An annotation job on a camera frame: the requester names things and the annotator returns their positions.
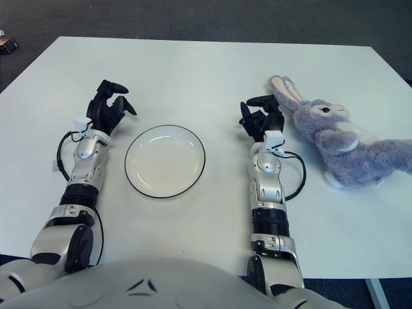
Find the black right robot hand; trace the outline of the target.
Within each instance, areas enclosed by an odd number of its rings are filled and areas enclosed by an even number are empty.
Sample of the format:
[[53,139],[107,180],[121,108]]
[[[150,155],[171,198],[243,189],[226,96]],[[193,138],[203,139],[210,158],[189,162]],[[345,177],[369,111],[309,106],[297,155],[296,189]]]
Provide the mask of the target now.
[[283,132],[285,118],[274,95],[250,98],[240,103],[240,109],[239,124],[255,142],[263,141],[265,131]]

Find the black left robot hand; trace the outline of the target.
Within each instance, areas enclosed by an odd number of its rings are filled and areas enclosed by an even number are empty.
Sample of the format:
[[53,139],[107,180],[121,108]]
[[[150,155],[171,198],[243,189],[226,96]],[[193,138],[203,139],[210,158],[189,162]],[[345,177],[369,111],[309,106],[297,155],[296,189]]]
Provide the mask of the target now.
[[125,111],[137,116],[133,106],[122,96],[126,93],[129,93],[128,89],[120,84],[108,80],[100,83],[86,113],[91,120],[92,129],[110,136],[114,128],[125,117]]

